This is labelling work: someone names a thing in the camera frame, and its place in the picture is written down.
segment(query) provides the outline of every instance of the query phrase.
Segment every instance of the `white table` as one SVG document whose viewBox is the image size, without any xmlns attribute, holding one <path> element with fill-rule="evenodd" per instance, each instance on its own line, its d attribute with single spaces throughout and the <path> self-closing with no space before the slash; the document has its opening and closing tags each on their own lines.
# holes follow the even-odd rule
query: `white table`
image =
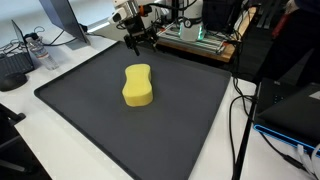
<svg viewBox="0 0 320 180">
<path fill-rule="evenodd" d="M 296 160 L 300 159 L 296 148 L 274 138 L 266 137 L 280 152 L 290 155 Z M 256 179 L 311 180 L 313 178 L 306 172 L 297 169 L 283 160 L 279 154 L 271 149 L 257 131 L 251 129 L 241 173 L 241 180 Z"/>
<path fill-rule="evenodd" d="M 15 127 L 54 180 L 132 179 L 78 130 L 36 98 L 33 91 L 48 81 L 108 48 L 115 41 L 89 36 L 92 45 L 72 51 L 67 46 L 47 48 L 60 68 L 48 71 L 43 66 L 28 74 L 29 81 L 19 89 L 1 93 L 1 103 L 27 118 Z M 256 86 L 239 81 L 244 94 L 252 95 Z M 228 132 L 228 110 L 238 96 L 230 82 L 190 179 L 231 179 L 232 156 Z M 232 111 L 233 134 L 238 152 L 247 117 L 241 101 Z"/>
</svg>

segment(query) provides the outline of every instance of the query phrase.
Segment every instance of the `sponge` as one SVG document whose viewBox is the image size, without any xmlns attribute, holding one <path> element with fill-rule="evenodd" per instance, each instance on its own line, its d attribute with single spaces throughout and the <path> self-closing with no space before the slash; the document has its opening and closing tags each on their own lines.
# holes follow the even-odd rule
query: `sponge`
<svg viewBox="0 0 320 180">
<path fill-rule="evenodd" d="M 122 89 L 128 106 L 145 106 L 152 102 L 151 70 L 148 64 L 134 64 L 126 68 L 126 84 Z"/>
</svg>

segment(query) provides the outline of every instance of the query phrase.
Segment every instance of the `black rubber mat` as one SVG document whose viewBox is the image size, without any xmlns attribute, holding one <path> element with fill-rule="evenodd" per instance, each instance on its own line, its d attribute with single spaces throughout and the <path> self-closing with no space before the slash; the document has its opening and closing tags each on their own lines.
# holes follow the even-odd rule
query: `black rubber mat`
<svg viewBox="0 0 320 180">
<path fill-rule="evenodd" d="M 135 179 L 188 179 L 231 74 L 116 43 L 38 88 L 35 95 L 74 125 Z M 153 102 L 129 107 L 125 68 L 151 67 Z"/>
</svg>

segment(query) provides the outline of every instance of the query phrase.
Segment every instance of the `black chair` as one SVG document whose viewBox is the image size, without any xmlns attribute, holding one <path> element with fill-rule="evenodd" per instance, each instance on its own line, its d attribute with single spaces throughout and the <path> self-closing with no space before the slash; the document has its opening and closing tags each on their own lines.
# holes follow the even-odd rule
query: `black chair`
<svg viewBox="0 0 320 180">
<path fill-rule="evenodd" d="M 25 117 L 26 116 L 23 113 L 15 114 L 10 109 L 8 109 L 7 107 L 5 107 L 0 103 L 0 120 L 1 121 L 8 121 L 11 126 L 14 126 L 15 124 L 23 120 Z M 7 142 L 0 144 L 0 153 L 6 150 L 7 148 L 11 147 L 12 145 L 20 142 L 21 140 L 22 140 L 22 137 L 18 135 Z M 1 159 L 0 159 L 0 166 L 9 168 L 18 172 L 23 172 L 23 173 L 30 172 L 31 170 L 31 168 L 22 167 Z"/>
</svg>

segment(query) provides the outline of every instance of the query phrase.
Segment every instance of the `computer monitor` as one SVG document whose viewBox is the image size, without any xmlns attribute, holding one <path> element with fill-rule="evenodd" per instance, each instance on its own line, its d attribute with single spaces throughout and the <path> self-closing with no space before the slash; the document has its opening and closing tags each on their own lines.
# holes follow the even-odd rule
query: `computer monitor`
<svg viewBox="0 0 320 180">
<path fill-rule="evenodd" d="M 68 0 L 39 0 L 52 24 L 58 26 L 80 41 L 90 44 Z"/>
</svg>

